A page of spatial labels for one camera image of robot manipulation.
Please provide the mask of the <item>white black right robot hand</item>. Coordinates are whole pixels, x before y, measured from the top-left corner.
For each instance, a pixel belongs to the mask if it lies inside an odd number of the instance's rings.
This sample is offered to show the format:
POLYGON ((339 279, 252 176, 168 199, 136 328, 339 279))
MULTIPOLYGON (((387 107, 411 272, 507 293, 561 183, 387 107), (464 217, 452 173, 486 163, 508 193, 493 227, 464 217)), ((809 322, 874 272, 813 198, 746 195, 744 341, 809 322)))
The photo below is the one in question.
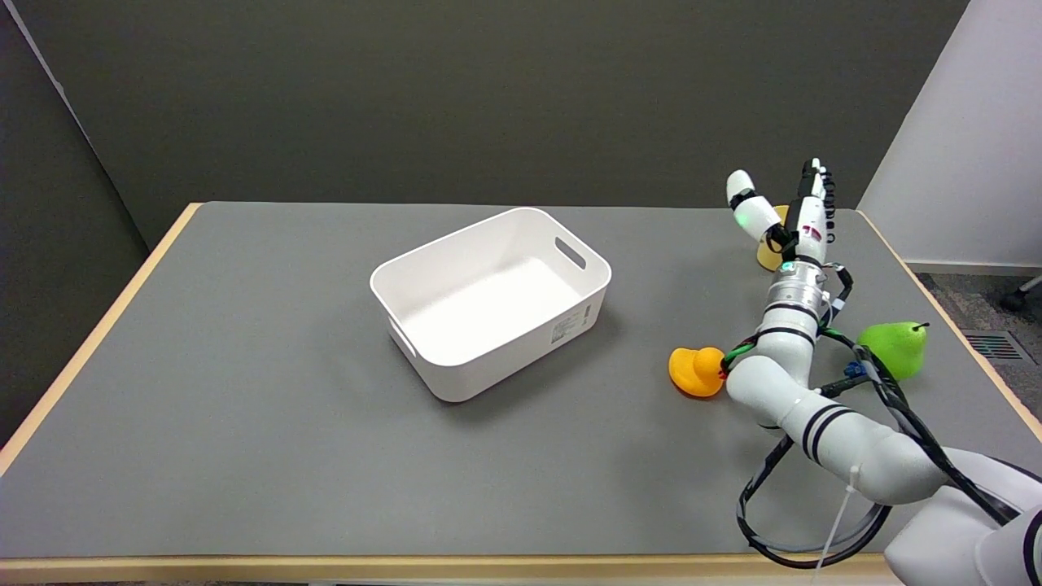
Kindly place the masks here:
POLYGON ((785 262, 801 259, 821 264, 834 241, 834 185, 830 171, 818 157, 807 160, 798 181, 796 198, 782 218, 769 200, 756 192, 744 170, 727 177, 727 204, 738 226, 785 262))

